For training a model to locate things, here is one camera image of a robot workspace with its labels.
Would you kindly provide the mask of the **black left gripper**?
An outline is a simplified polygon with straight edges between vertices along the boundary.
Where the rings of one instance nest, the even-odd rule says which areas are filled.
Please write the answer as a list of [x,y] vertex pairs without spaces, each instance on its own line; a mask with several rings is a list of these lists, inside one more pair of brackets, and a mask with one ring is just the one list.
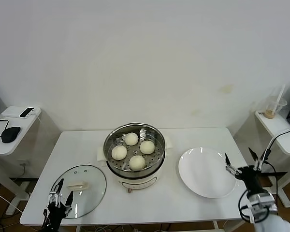
[[64,179],[60,179],[60,181],[51,189],[49,193],[49,205],[47,207],[49,214],[48,216],[44,216],[42,225],[43,232],[58,232],[62,220],[72,210],[73,191],[70,192],[65,205],[60,202],[60,192],[63,182]]

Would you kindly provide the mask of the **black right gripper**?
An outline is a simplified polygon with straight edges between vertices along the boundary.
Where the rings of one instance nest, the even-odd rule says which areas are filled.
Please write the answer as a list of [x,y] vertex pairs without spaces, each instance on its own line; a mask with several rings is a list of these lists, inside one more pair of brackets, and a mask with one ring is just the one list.
[[263,165],[263,156],[260,158],[258,155],[249,147],[249,152],[255,161],[254,166],[245,166],[240,168],[235,168],[231,165],[227,153],[225,153],[226,170],[237,179],[242,180],[248,190],[248,193],[265,193],[266,190],[263,189],[259,181],[259,174],[261,173]]

